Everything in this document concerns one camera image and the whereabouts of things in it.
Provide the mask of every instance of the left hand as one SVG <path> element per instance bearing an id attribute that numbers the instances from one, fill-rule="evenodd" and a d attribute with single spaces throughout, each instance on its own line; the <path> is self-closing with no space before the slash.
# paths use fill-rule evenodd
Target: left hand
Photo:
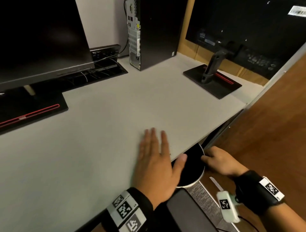
<path id="1" fill-rule="evenodd" d="M 174 193 L 187 160 L 187 155 L 181 154 L 172 168 L 169 144 L 164 131 L 161 132 L 161 138 L 161 152 L 159 152 L 155 128 L 151 129 L 151 133 L 149 130 L 145 131 L 133 178 L 133 187 L 151 201 L 154 210 Z"/>

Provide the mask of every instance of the white desk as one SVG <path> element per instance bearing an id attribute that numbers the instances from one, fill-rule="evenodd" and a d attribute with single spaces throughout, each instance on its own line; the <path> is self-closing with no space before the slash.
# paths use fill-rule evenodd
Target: white desk
<path id="1" fill-rule="evenodd" d="M 168 133 L 172 159 L 245 107 L 263 87 L 222 100 L 182 75 L 181 54 L 64 93 L 65 113 L 0 136 L 0 231 L 74 232 L 130 186 L 144 129 Z"/>

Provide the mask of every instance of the wristband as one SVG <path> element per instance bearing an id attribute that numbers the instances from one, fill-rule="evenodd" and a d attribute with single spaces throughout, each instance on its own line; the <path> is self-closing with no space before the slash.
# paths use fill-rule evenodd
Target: wristband
<path id="1" fill-rule="evenodd" d="M 109 220 L 102 222 L 110 231 L 141 232 L 148 229 L 153 217 L 153 205 L 136 188 L 122 192 L 108 207 Z"/>
<path id="2" fill-rule="evenodd" d="M 262 215 L 271 206 L 282 204 L 282 194 L 266 177 L 255 171 L 247 171 L 234 178 L 236 198 L 257 215 Z"/>

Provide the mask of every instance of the white rim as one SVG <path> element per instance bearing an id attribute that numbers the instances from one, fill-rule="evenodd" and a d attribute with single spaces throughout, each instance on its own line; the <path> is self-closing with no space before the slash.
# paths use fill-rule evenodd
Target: white rim
<path id="1" fill-rule="evenodd" d="M 203 152 L 203 155 L 205 155 L 202 146 L 199 143 L 198 143 L 198 145 L 200 146 L 200 148 L 201 148 L 201 150 Z M 196 181 L 194 181 L 193 183 L 191 183 L 189 185 L 180 186 L 180 187 L 177 186 L 176 188 L 180 189 L 180 188 L 190 188 L 190 187 L 192 187 L 193 185 L 195 185 L 203 177 L 204 171 L 205 171 L 205 166 L 204 166 L 204 169 L 203 169 L 203 172 L 202 172 L 201 176 Z"/>

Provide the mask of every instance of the monitor screen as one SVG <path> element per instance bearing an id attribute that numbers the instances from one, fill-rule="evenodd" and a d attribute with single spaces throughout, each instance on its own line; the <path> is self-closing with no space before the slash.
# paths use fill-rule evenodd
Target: monitor screen
<path id="1" fill-rule="evenodd" d="M 306 42 L 306 3 L 195 0 L 186 39 L 270 79 Z"/>
<path id="2" fill-rule="evenodd" d="M 0 90 L 94 68 L 75 0 L 6 1 L 0 19 Z"/>

